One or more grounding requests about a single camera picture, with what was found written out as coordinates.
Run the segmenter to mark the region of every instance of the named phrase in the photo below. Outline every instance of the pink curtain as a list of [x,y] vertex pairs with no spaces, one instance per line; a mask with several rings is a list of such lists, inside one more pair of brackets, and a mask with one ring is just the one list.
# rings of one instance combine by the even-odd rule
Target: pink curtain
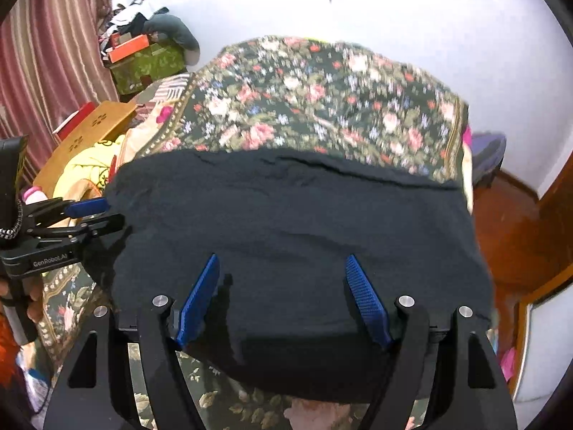
[[18,0],[0,26],[0,137],[29,135],[31,181],[82,104],[116,100],[97,28],[111,0]]

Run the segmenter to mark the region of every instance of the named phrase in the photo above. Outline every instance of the brown floor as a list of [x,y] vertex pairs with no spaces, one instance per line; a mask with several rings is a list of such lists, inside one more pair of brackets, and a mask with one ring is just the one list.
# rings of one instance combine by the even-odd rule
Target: brown floor
[[515,306],[569,263],[555,223],[541,218],[534,199],[502,178],[491,188],[476,189],[476,233],[492,272],[500,313],[499,354],[514,345]]

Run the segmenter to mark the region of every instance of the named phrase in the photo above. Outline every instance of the textured blue pad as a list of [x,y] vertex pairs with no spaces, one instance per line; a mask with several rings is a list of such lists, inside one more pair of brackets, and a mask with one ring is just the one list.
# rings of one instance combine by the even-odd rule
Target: textured blue pad
[[354,255],[346,259],[346,280],[370,337],[382,347],[389,346],[392,342],[392,336],[390,335],[388,312],[380,302]]
[[179,332],[176,338],[180,347],[185,347],[189,341],[193,341],[199,336],[203,317],[207,312],[218,282],[219,258],[213,254],[181,309]]
[[74,202],[66,207],[65,214],[70,218],[82,218],[83,216],[104,213],[110,209],[105,197],[98,197],[87,201]]

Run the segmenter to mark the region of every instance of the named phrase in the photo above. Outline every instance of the green box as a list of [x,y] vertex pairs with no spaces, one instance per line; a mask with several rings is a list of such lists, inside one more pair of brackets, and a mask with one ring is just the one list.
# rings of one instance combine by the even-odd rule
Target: green box
[[152,81],[157,81],[184,68],[183,48],[170,40],[149,45],[110,65],[121,95],[142,91],[145,88],[143,76],[151,76]]

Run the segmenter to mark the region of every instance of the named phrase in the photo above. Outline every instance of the finger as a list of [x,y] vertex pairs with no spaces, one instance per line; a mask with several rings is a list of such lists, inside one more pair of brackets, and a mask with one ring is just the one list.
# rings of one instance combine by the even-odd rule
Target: finger
[[34,323],[38,323],[42,319],[43,315],[44,312],[42,311],[41,301],[32,302],[28,306],[28,317],[30,317]]
[[41,300],[43,291],[44,283],[42,282],[42,277],[39,276],[34,278],[34,280],[30,283],[30,298],[32,300]]
[[4,297],[8,295],[8,282],[5,280],[0,280],[0,296]]

